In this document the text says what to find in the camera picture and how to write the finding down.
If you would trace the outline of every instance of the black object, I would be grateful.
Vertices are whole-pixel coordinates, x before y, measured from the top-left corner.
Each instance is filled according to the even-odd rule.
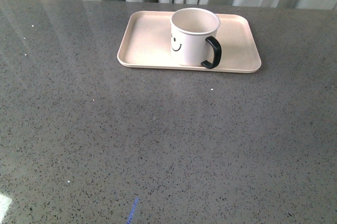
[[[222,54],[221,45],[213,36],[209,36],[205,40],[212,46],[213,51],[214,51],[214,58],[213,58],[212,63],[205,60],[204,62],[201,63],[201,65],[206,67],[207,69],[213,69],[214,67],[218,66],[220,63],[221,54]]]

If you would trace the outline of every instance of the white mug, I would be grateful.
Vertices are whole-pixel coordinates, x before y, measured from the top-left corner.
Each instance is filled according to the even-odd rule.
[[[171,56],[180,65],[212,69],[221,60],[221,45],[216,40],[220,19],[202,8],[183,8],[171,17]],[[213,62],[207,61],[213,49]]]

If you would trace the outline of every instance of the speckled stone surface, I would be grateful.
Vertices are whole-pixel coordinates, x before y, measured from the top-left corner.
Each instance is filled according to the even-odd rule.
[[[254,74],[118,62],[131,14],[182,7],[0,0],[3,223],[337,222],[337,11],[204,6]]]

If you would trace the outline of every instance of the beige tray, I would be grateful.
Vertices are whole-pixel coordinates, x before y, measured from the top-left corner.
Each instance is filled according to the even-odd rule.
[[[207,72],[253,73],[261,59],[252,32],[245,18],[217,14],[221,25],[216,38],[222,47],[218,67],[182,66],[171,58],[171,23],[173,12],[140,11],[134,13],[127,25],[120,49],[119,62],[127,67]]]

